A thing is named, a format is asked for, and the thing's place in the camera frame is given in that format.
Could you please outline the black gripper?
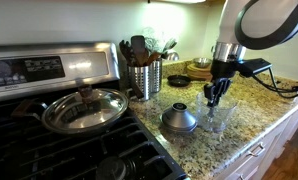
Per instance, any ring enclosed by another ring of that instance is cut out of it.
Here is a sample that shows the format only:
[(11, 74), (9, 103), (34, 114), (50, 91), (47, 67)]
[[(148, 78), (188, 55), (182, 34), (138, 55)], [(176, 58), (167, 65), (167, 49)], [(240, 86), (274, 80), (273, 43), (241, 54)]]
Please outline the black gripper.
[(212, 62), (210, 69), (212, 83), (204, 86), (204, 95), (208, 100), (208, 106), (217, 106), (219, 104), (221, 97), (227, 92), (232, 83), (229, 78), (235, 75), (237, 67), (238, 63), (235, 61), (223, 62), (214, 60)]

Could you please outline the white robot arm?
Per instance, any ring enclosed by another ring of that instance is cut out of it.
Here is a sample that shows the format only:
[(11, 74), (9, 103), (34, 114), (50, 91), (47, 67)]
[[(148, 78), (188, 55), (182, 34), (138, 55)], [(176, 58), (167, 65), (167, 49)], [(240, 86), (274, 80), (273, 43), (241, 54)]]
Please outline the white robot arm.
[(268, 49), (297, 34), (298, 0), (226, 0), (210, 69), (212, 80), (204, 87), (207, 105), (218, 105), (236, 73), (254, 78), (271, 68), (262, 58), (245, 60), (247, 49)]

